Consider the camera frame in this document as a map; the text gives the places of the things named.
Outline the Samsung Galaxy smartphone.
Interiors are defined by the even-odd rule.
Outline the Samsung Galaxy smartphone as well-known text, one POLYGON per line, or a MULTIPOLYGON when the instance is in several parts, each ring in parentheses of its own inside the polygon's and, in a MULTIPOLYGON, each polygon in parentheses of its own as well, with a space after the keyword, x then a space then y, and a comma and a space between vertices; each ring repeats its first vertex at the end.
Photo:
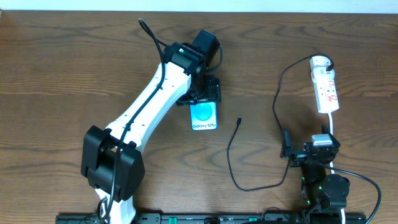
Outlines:
POLYGON ((218 127, 215 102, 190 105, 190 114, 194 131, 212 130, 218 127))

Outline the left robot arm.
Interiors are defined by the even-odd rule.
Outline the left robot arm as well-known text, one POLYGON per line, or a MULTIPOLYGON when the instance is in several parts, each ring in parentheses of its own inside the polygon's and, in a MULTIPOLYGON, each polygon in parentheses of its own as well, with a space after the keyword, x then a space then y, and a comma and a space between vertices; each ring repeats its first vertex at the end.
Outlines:
POLYGON ((175 42, 161 51, 161 63, 133 104, 104 129, 92 126, 83 139, 81 174, 100 197, 100 223, 131 223, 136 216, 133 195, 145 168, 144 148, 173 106, 189 106, 192 129, 217 128, 220 80, 209 67, 220 42, 201 30, 192 43, 175 42))

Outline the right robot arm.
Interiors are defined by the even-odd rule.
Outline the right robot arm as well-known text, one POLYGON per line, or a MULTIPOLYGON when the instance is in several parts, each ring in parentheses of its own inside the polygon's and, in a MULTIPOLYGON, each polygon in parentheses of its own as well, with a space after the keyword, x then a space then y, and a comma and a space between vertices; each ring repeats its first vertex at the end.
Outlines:
POLYGON ((341 209, 347 206, 350 182, 339 174, 327 174, 326 166, 335 159, 341 144, 325 125, 302 149, 294 149, 288 129, 282 134, 280 156, 289 160, 289 167, 299 167, 302 172, 302 197, 309 206, 302 212, 303 222, 319 222, 330 214, 338 223, 343 218, 341 209))

